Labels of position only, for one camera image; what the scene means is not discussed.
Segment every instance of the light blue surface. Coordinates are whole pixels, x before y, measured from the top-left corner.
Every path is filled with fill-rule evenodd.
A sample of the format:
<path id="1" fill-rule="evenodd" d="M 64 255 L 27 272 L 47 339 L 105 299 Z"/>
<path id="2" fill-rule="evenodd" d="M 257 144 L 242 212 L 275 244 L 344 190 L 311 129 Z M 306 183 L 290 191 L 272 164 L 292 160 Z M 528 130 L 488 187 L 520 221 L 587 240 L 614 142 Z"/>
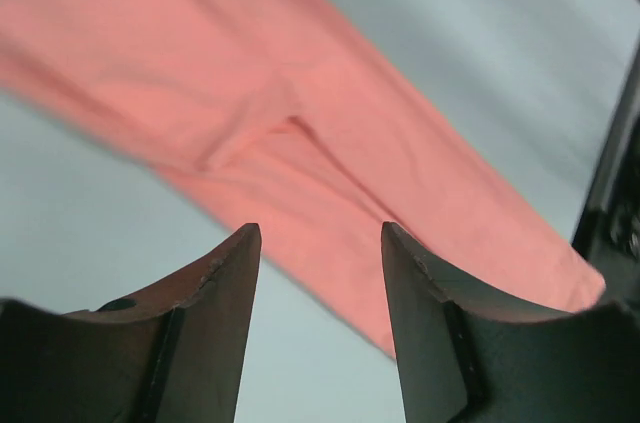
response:
<path id="1" fill-rule="evenodd" d="M 640 9 L 634 0 L 332 0 L 570 237 Z M 0 98 L 0 294 L 95 309 L 222 228 L 144 169 Z M 239 423 L 400 423 L 395 365 L 269 265 Z"/>

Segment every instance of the pink cloth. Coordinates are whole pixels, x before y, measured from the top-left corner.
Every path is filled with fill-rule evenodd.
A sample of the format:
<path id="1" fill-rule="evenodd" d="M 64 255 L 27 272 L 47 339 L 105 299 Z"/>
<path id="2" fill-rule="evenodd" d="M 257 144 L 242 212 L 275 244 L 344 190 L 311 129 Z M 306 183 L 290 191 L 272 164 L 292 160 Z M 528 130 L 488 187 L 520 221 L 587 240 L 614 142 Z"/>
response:
<path id="1" fill-rule="evenodd" d="M 543 305 L 603 289 L 325 0 L 0 0 L 0 84 L 229 227 L 260 223 L 266 254 L 389 353 L 384 220 Z"/>

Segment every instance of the pink garment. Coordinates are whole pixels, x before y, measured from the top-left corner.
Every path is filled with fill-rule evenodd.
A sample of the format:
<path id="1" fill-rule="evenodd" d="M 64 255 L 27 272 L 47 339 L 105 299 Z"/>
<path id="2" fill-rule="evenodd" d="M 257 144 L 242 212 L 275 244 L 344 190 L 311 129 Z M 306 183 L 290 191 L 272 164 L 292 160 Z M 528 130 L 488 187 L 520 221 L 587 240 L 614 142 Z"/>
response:
<path id="1" fill-rule="evenodd" d="M 260 223 L 266 254 L 389 353 L 384 220 L 543 305 L 603 289 L 325 0 L 0 0 L 0 85 L 229 227 Z"/>

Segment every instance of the folded pink fabric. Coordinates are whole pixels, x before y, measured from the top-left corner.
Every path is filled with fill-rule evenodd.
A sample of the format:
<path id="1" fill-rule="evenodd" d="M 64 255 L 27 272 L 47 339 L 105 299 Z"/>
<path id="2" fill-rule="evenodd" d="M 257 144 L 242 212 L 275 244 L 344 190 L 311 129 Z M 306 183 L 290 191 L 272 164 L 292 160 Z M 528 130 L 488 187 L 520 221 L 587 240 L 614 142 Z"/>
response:
<path id="1" fill-rule="evenodd" d="M 389 353 L 384 220 L 543 305 L 603 289 L 325 0 L 0 0 L 0 85 L 226 225 L 260 223 L 266 254 Z"/>

